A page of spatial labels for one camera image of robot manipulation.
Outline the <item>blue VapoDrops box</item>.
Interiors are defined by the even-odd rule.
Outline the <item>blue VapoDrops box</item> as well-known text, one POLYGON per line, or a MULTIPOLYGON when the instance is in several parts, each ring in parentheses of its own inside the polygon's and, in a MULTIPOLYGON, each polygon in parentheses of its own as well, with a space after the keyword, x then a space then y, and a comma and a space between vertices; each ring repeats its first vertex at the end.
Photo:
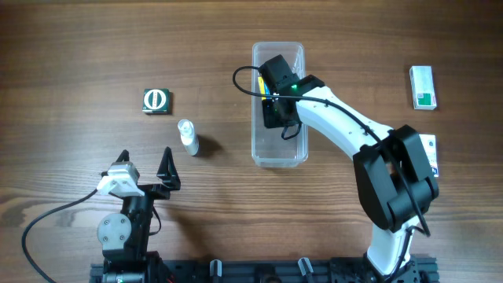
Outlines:
POLYGON ((269 91, 269 89, 268 89, 268 86, 265 84, 265 82, 264 82, 264 80, 263 80, 262 76, 259 76, 259 77, 257 78, 257 80, 258 80, 258 84, 259 84, 259 92, 260 92, 260 93, 261 93, 261 95, 263 96, 263 97, 262 97, 262 100, 263 100, 263 101, 264 101, 264 100, 267 100, 267 99, 268 99, 267 95, 270 95, 270 91, 269 91))

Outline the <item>dark green ointment box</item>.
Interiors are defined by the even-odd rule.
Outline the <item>dark green ointment box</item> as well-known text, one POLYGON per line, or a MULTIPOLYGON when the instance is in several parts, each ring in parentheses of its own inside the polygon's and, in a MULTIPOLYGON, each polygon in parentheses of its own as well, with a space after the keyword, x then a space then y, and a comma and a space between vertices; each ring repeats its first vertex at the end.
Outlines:
POLYGON ((145 89, 142 111, 146 114, 168 114, 170 91, 167 88, 145 89))

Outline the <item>white green caplets box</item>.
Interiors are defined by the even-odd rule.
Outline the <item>white green caplets box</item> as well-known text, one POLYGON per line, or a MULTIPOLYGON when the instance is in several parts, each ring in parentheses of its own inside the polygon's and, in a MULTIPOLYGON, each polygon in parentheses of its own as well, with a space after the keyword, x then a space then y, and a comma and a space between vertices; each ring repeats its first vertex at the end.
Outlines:
POLYGON ((412 66, 409 69, 409 77, 414 109, 436 109, 437 101, 431 66, 412 66))

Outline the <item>white plaster box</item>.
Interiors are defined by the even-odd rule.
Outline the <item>white plaster box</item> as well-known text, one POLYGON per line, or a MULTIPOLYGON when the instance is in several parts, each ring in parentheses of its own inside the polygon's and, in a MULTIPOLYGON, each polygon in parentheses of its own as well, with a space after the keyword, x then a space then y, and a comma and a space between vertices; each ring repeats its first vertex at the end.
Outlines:
POLYGON ((424 151, 426 152, 428 162, 431 166, 431 170, 433 175, 438 178, 439 177, 439 166, 437 161, 437 144, 436 144, 436 136, 433 134, 419 134, 421 142, 424 147, 424 151))

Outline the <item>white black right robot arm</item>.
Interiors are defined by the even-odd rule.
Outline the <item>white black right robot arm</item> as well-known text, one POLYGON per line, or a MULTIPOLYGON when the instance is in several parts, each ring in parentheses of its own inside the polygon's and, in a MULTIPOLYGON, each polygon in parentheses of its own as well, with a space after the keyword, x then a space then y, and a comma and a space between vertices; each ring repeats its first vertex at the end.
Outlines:
POLYGON ((351 158, 358 199, 373 223, 366 262, 377 279, 393 281, 411 260, 413 235, 430 236, 424 215, 439 196, 419 133, 363 116, 316 76, 298 77, 281 55, 257 71, 267 87, 266 127, 312 127, 351 158))

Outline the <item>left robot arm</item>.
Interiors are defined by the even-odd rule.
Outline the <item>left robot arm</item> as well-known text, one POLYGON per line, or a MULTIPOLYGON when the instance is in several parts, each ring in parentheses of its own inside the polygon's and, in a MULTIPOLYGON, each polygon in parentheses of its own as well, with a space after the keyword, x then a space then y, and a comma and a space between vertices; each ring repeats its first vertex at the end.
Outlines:
POLYGON ((140 174, 124 150, 102 173, 97 185, 101 195, 112 195, 123 204, 120 212, 105 216, 97 228, 104 257, 101 282, 174 282, 175 277, 158 252, 148 250, 152 218, 159 214, 156 200, 168 200, 181 189, 172 151, 165 148, 156 173, 159 183, 140 185, 140 174))

